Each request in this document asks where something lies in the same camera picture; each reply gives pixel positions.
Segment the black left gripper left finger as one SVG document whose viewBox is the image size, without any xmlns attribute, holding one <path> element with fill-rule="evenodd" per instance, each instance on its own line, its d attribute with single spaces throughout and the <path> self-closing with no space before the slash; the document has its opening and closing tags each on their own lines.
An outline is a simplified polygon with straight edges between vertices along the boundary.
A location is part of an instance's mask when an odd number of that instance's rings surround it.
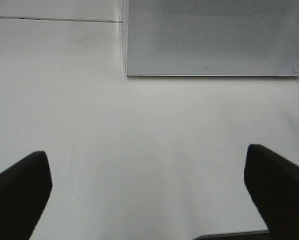
<svg viewBox="0 0 299 240">
<path fill-rule="evenodd" d="M 28 240 L 53 187 L 44 151 L 35 151 L 0 173 L 0 240 Z"/>
</svg>

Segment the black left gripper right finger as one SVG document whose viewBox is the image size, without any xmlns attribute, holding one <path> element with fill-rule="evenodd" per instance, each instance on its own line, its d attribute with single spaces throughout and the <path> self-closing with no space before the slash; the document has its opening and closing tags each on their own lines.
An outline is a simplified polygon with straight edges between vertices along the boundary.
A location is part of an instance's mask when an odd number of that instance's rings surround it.
<svg viewBox="0 0 299 240">
<path fill-rule="evenodd" d="M 247 191 L 274 240 L 299 240 L 299 166 L 260 144 L 247 148 Z"/>
</svg>

